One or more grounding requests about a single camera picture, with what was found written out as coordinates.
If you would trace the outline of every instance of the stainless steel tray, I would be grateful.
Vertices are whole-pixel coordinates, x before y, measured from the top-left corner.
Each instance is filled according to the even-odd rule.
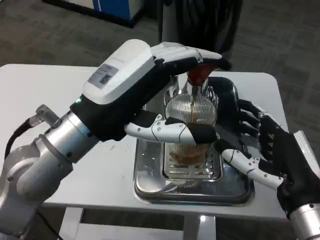
[[[163,95],[164,91],[156,95],[145,109],[162,114]],[[228,132],[218,125],[216,131],[222,139],[231,140],[235,147],[242,147],[237,146]],[[183,179],[166,175],[164,144],[138,140],[135,154],[135,192],[141,199],[152,203],[243,205],[254,192],[247,176],[222,161],[222,171],[217,179]]]

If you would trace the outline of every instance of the black cable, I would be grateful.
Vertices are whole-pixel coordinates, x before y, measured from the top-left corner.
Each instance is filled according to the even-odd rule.
[[[54,228],[51,226],[51,224],[49,223],[49,221],[45,218],[45,216],[43,216],[40,212],[36,213],[43,221],[43,223],[47,226],[47,228],[59,239],[59,240],[64,240],[59,233],[57,233],[56,230],[54,230]]]
[[[11,151],[11,147],[14,144],[15,140],[20,137],[23,133],[25,133],[27,130],[31,129],[31,125],[29,124],[29,118],[25,120],[24,123],[22,123],[12,134],[9,141],[6,144],[5,151],[4,151],[4,160],[8,157]]]

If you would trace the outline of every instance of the floor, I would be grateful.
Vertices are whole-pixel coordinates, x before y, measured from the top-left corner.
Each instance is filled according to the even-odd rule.
[[[320,157],[320,1],[244,0],[231,62],[239,72],[266,72],[276,77],[291,131],[302,129]],[[0,3],[0,66],[44,64],[98,66],[125,40],[157,44],[157,24],[144,17],[126,28],[84,16],[41,0]],[[41,209],[59,229],[63,208]],[[131,213],[93,212],[119,224]],[[167,216],[158,224],[181,218]],[[217,238],[295,239],[287,222],[217,220]],[[39,219],[30,240],[55,239]]]

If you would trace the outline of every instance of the qr code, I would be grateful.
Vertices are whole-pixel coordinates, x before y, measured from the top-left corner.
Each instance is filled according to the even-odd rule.
[[[105,85],[109,81],[110,78],[111,78],[111,76],[106,74],[99,82],[101,84]]]

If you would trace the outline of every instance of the red handle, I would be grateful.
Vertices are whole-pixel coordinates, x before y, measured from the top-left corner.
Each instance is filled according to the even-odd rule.
[[[189,83],[193,86],[201,86],[214,69],[212,65],[197,66],[187,73]]]

